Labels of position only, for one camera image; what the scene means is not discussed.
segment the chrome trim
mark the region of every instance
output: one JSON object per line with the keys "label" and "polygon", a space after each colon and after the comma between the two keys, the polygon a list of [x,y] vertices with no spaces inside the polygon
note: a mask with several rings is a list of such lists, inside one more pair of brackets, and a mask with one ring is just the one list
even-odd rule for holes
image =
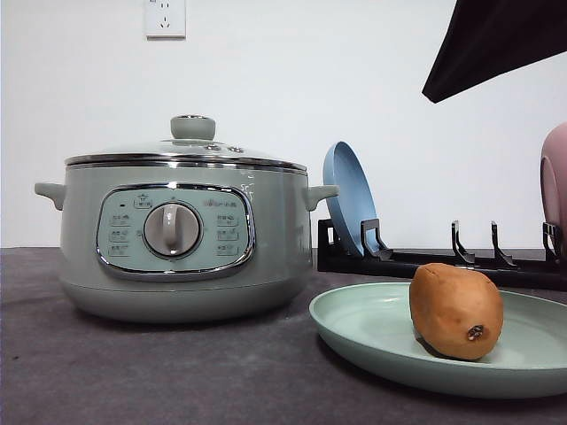
{"label": "chrome trim", "polygon": [[243,165],[234,163],[222,162],[186,162],[186,161],[124,161],[124,162],[93,162],[84,164],[69,165],[67,170],[80,170],[83,168],[109,168],[109,167],[123,167],[123,166],[165,166],[169,168],[222,168],[232,170],[262,170],[274,171],[277,173],[292,173],[307,176],[306,170],[284,168],[280,166],[256,166],[256,165]]}
{"label": "chrome trim", "polygon": [[261,158],[239,158],[223,155],[183,155],[177,153],[159,154],[159,153],[116,153],[116,154],[97,154],[82,155],[79,157],[71,157],[65,160],[66,166],[87,165],[92,163],[136,163],[136,162],[163,162],[175,161],[179,163],[214,163],[214,164],[234,164],[247,166],[275,166],[278,168],[289,168],[292,170],[306,171],[307,168],[301,164],[280,161],[277,159],[261,159]]}
{"label": "chrome trim", "polygon": [[[194,189],[194,190],[213,190],[233,193],[240,198],[243,202],[246,215],[246,226],[248,228],[248,244],[246,245],[245,251],[242,255],[234,260],[233,262],[221,266],[213,267],[207,269],[199,270],[135,270],[125,267],[120,267],[112,264],[105,255],[100,251],[98,246],[98,233],[100,231],[100,222],[102,220],[103,207],[105,205],[106,199],[112,194],[119,191],[126,190],[137,190],[137,189]],[[238,269],[251,258],[256,249],[256,230],[254,226],[254,220],[252,216],[252,205],[248,200],[248,197],[236,188],[228,186],[219,186],[213,184],[193,184],[193,183],[180,183],[180,182],[169,182],[169,183],[144,183],[144,184],[127,184],[117,186],[115,189],[111,190],[103,199],[100,205],[100,213],[98,214],[97,223],[97,236],[96,236],[96,252],[99,262],[105,267],[105,270],[110,272],[116,277],[127,280],[143,281],[143,282],[188,282],[188,281],[203,281],[206,279],[214,279],[219,277],[228,276],[235,274]]]}

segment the dish rack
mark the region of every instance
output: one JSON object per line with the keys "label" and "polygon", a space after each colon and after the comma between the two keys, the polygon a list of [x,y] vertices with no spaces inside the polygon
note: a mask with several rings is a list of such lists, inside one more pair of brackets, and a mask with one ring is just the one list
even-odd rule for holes
{"label": "dish rack", "polygon": [[[366,234],[371,231],[376,235],[378,250],[372,250],[367,242]],[[542,237],[545,259],[514,259],[498,246],[498,226],[493,221],[493,255],[481,257],[462,246],[456,220],[451,223],[452,254],[401,252],[386,246],[380,237],[380,220],[373,219],[361,222],[364,256],[356,258],[341,246],[332,220],[319,220],[317,270],[411,279],[419,266],[437,262],[477,270],[499,287],[567,290],[567,258],[562,256],[560,248],[563,232],[558,226],[544,222]]]}

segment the gray countertop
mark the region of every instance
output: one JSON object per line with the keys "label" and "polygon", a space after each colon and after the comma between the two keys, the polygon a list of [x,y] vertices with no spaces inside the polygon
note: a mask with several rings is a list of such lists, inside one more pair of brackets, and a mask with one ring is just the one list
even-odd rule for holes
{"label": "gray countertop", "polygon": [[[374,376],[333,352],[308,313],[325,290],[392,277],[313,272],[255,317],[140,325],[76,310],[59,250],[2,250],[3,424],[567,423],[567,394],[440,395]],[[518,290],[567,304],[567,293]]]}

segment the lid knob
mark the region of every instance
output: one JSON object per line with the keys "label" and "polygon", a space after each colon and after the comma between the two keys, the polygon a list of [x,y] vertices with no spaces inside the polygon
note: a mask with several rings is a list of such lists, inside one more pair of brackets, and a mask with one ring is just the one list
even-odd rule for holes
{"label": "lid knob", "polygon": [[175,139],[214,139],[214,120],[201,115],[179,115],[171,119],[171,134]]}

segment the wall outlet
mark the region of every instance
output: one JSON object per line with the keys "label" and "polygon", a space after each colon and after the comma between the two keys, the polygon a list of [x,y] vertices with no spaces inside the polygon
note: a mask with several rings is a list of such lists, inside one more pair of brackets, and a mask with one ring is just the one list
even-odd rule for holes
{"label": "wall outlet", "polygon": [[145,0],[148,39],[185,38],[185,0]]}

